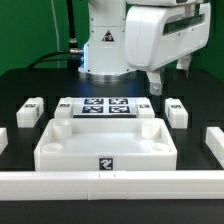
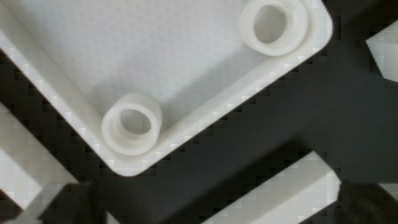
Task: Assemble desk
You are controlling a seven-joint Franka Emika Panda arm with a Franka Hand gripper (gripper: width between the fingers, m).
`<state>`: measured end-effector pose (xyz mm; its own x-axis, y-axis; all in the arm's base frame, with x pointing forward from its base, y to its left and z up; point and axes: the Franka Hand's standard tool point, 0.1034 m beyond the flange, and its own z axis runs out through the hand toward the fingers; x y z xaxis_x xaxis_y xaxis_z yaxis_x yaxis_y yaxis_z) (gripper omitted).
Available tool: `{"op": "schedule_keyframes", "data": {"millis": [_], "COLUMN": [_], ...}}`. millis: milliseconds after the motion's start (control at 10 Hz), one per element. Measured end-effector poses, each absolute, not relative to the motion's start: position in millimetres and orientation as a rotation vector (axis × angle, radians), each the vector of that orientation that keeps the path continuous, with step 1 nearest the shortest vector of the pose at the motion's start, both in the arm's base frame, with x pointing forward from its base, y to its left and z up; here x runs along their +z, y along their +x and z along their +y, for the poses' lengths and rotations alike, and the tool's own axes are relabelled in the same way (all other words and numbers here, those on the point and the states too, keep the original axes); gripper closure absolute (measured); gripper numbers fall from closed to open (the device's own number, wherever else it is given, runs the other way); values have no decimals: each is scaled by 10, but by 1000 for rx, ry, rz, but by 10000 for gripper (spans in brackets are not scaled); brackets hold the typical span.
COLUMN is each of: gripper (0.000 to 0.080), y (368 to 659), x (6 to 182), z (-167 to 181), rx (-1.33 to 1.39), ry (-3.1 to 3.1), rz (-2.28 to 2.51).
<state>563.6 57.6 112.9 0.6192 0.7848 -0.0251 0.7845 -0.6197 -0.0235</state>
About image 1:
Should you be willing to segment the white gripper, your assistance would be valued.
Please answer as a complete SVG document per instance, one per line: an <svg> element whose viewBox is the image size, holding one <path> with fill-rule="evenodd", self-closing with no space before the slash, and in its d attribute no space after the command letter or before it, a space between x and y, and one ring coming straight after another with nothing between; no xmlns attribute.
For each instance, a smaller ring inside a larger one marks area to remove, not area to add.
<svg viewBox="0 0 224 224"><path fill-rule="evenodd" d="M202 3L198 10L190 13L185 5L159 7L140 4L129 9L126 60L131 68L151 71L147 77L152 95L159 96L163 90L162 73L158 68L178 59L177 69L189 69L190 53L207 44L210 18L210 3Z"/></svg>

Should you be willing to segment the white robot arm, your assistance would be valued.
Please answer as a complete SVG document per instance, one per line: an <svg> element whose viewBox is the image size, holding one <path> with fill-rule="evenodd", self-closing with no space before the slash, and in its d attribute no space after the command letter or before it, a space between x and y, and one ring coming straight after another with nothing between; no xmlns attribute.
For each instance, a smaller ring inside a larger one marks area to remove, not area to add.
<svg viewBox="0 0 224 224"><path fill-rule="evenodd" d="M192 53L209 38L206 0L88 0L90 37L79 71L97 81L147 73L150 93L162 93L163 67L188 70Z"/></svg>

